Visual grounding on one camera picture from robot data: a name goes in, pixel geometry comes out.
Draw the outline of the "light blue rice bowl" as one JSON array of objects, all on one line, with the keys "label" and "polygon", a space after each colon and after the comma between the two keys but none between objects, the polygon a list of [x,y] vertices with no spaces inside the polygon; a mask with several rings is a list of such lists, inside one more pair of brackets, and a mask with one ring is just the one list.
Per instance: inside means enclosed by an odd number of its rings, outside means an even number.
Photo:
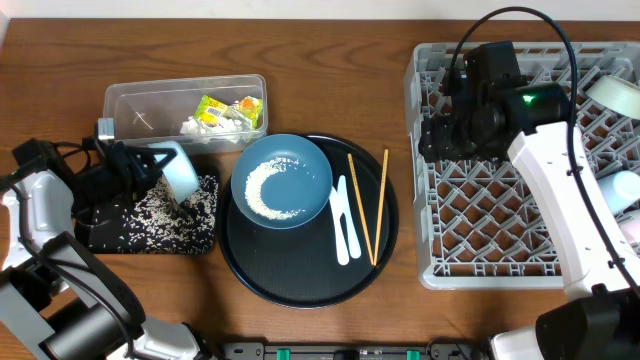
[{"label": "light blue rice bowl", "polygon": [[168,148],[176,151],[176,156],[163,168],[163,176],[178,204],[184,202],[199,189],[199,180],[182,146],[176,141],[149,144],[150,148]]}]

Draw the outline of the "white tissue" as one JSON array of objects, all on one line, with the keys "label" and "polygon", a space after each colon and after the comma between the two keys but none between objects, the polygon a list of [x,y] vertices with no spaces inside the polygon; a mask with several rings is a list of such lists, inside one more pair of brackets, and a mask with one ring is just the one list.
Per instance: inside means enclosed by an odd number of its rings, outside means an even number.
[{"label": "white tissue", "polygon": [[184,136],[196,136],[200,143],[215,139],[237,143],[240,139],[239,133],[245,130],[245,123],[241,120],[222,117],[217,125],[211,125],[189,117],[182,123],[179,133]]}]

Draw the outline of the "wooden chopstick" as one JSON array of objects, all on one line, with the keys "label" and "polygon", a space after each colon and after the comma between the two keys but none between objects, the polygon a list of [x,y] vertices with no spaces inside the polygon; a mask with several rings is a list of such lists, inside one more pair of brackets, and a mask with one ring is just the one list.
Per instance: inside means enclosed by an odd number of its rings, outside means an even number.
[{"label": "wooden chopstick", "polygon": [[355,196],[356,196],[356,202],[357,202],[358,211],[359,211],[360,220],[361,220],[361,225],[362,225],[362,229],[363,229],[363,233],[364,233],[367,252],[368,252],[368,255],[369,255],[369,259],[370,259],[371,265],[375,267],[376,261],[374,260],[374,256],[373,256],[373,250],[372,250],[371,241],[370,241],[370,237],[369,237],[369,231],[368,231],[368,226],[367,226],[367,221],[366,221],[366,215],[365,215],[365,212],[364,212],[364,206],[363,206],[363,203],[362,203],[362,198],[361,198],[358,178],[357,178],[356,169],[355,169],[355,162],[354,162],[354,159],[353,159],[353,155],[351,153],[347,154],[347,158],[348,158],[348,162],[349,162],[350,173],[351,173],[351,177],[352,177],[353,188],[354,188],[354,193],[355,193]]},{"label": "wooden chopstick", "polygon": [[378,201],[378,212],[377,212],[377,222],[376,222],[376,233],[375,233],[375,246],[374,246],[374,267],[378,264],[379,259],[379,247],[380,247],[380,238],[381,238],[381,227],[382,227],[382,217],[384,213],[384,197],[386,192],[386,179],[387,179],[387,170],[388,170],[388,160],[389,160],[389,149],[384,149],[383,153],[383,162],[381,168],[381,181],[380,181],[380,189],[379,189],[379,201]]}]

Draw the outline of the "yellow green snack wrapper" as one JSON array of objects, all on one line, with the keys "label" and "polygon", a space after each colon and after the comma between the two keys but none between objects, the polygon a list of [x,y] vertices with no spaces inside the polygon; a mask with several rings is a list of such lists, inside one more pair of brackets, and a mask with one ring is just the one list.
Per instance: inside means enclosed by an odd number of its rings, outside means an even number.
[{"label": "yellow green snack wrapper", "polygon": [[263,100],[252,96],[246,96],[227,105],[203,95],[194,119],[212,128],[229,128],[231,131],[255,130],[263,109]]}]

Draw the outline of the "dark blue plate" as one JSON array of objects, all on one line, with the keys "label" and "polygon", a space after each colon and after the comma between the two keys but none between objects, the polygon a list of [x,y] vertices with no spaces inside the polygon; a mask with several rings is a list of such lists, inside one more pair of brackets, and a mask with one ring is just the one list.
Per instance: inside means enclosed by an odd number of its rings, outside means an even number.
[{"label": "dark blue plate", "polygon": [[[266,180],[262,198],[272,209],[303,212],[288,220],[268,220],[254,213],[245,200],[246,179],[251,171],[263,162],[276,157],[298,160],[286,172]],[[266,136],[246,148],[237,160],[232,176],[232,197],[251,222],[269,229],[291,229],[316,217],[325,207],[333,188],[333,173],[325,153],[309,139],[292,134]]]}]

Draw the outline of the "small light blue cup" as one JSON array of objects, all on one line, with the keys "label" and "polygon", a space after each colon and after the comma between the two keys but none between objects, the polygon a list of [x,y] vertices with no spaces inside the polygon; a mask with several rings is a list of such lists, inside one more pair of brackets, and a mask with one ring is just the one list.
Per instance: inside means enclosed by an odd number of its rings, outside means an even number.
[{"label": "small light blue cup", "polygon": [[602,195],[613,215],[639,200],[639,176],[624,170],[598,180]]}]

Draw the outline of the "white plastic spoon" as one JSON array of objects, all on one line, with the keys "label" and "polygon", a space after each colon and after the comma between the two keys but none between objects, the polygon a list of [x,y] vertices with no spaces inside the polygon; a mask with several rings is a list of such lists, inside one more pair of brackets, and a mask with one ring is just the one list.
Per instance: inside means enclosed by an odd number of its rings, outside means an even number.
[{"label": "white plastic spoon", "polygon": [[340,265],[345,266],[349,263],[350,256],[340,223],[340,218],[343,214],[342,206],[339,204],[338,194],[335,188],[331,189],[329,203],[334,224],[337,261]]}]

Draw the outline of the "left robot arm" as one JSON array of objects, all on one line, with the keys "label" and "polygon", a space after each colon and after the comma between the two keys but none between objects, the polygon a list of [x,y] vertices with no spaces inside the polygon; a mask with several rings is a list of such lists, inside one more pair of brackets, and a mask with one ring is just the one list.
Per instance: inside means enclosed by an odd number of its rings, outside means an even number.
[{"label": "left robot arm", "polygon": [[149,317],[131,289],[74,236],[83,212],[133,203],[165,178],[182,202],[198,188],[175,141],[148,146],[32,138],[1,178],[9,211],[1,267],[1,321],[38,359],[211,359],[187,323]]}]

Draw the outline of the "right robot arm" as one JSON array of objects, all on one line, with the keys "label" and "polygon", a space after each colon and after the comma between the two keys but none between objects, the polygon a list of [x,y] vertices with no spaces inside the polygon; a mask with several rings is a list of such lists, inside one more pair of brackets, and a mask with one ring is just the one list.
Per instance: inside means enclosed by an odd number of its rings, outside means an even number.
[{"label": "right robot arm", "polygon": [[420,281],[562,287],[567,303],[490,342],[494,359],[635,359],[639,47],[418,45],[405,78]]}]

